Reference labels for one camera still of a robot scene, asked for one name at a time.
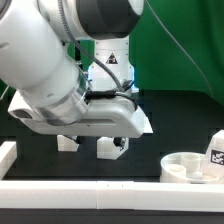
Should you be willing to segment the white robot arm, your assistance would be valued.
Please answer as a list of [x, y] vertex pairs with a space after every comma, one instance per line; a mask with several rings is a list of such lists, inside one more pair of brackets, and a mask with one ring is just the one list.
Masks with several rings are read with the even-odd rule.
[[116, 77], [95, 91], [66, 44], [130, 34], [144, 0], [0, 0], [0, 80], [8, 112], [40, 134], [138, 138], [145, 114]]

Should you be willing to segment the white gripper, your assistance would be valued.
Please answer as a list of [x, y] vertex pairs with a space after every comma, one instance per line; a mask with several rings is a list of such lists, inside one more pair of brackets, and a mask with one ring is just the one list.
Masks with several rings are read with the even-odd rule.
[[[13, 99], [24, 100], [19, 92]], [[33, 119], [19, 119], [25, 126], [40, 134], [64, 135], [76, 144], [80, 144], [80, 136], [115, 137], [114, 145], [124, 148], [126, 139], [120, 137], [139, 138], [143, 134], [136, 123], [136, 113], [143, 110], [134, 109], [129, 100], [120, 96], [112, 100], [92, 100], [84, 116], [72, 124], [49, 124], [31, 110]]]

